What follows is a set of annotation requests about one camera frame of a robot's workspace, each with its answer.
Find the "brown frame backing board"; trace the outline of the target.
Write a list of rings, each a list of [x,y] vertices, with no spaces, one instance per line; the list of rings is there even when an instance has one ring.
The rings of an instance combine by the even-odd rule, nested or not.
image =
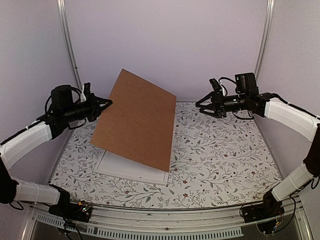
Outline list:
[[[112,105],[99,117],[90,143],[168,172],[177,97],[122,69],[109,98]]]

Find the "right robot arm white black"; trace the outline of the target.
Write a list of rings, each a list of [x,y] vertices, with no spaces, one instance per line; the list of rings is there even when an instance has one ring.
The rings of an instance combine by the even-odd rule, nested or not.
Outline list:
[[[235,95],[224,95],[218,80],[212,78],[209,82],[213,91],[195,103],[201,113],[221,119],[228,112],[249,111],[285,125],[311,143],[302,164],[264,194],[258,213],[262,218],[269,218],[278,210],[282,200],[320,177],[320,118],[276,93],[260,93],[252,72],[235,75]]]

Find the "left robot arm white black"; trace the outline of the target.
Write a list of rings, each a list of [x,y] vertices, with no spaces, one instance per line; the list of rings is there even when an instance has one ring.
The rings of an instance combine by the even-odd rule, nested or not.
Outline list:
[[[76,121],[93,122],[112,105],[112,100],[95,96],[91,84],[81,89],[71,85],[55,87],[44,106],[44,114],[0,144],[0,202],[44,203],[54,205],[63,216],[74,213],[74,205],[66,200],[64,190],[50,185],[19,180],[10,176],[10,169],[25,155],[40,145],[72,130]]]

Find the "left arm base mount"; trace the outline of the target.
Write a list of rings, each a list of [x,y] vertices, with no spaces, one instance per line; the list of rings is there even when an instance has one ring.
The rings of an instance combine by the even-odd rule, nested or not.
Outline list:
[[[57,204],[51,205],[48,212],[52,215],[68,220],[88,223],[92,215],[92,204],[84,200],[76,203],[69,199],[60,199]]]

